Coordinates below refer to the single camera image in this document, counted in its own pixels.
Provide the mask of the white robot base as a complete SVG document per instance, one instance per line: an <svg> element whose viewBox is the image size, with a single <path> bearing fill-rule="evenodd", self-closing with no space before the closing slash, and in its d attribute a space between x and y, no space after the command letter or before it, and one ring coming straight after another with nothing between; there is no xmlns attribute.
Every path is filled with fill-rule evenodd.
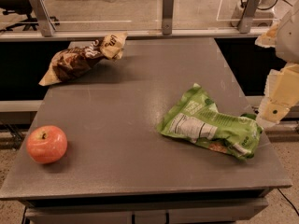
<svg viewBox="0 0 299 224"><path fill-rule="evenodd" d="M275 18L274 6L278 0L260 0L253 18L253 27L270 26ZM239 24L247 0L239 0L236 3L235 10L232 15L231 25L237 27Z"/></svg>

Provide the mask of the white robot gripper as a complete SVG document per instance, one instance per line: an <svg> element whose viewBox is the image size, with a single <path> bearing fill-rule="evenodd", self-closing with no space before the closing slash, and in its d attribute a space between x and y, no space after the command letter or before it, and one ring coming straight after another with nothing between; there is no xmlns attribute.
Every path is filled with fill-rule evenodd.
<svg viewBox="0 0 299 224"><path fill-rule="evenodd" d="M280 23L259 35L255 44L262 48L276 47L276 55L287 62L280 70L271 69L266 79L256 121L269 128L279 124L299 103L299 0Z"/></svg>

